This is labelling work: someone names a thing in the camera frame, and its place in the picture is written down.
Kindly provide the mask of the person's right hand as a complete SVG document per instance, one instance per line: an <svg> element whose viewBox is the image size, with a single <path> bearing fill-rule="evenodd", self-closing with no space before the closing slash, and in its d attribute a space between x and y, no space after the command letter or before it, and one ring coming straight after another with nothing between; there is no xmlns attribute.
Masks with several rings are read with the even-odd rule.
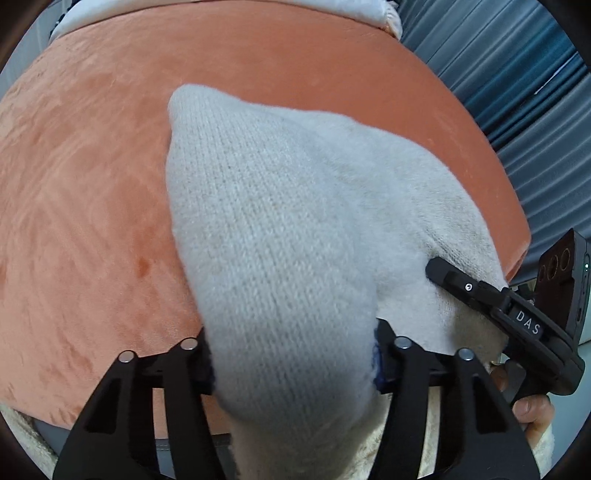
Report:
<svg viewBox="0 0 591 480"><path fill-rule="evenodd" d="M509 375L504 365L492 364L490 376L501 392L509 387ZM540 443L555 417L555 407L547 395L533 395L515 402L512 407L515 418L522 425L525 437L532 449Z"/></svg>

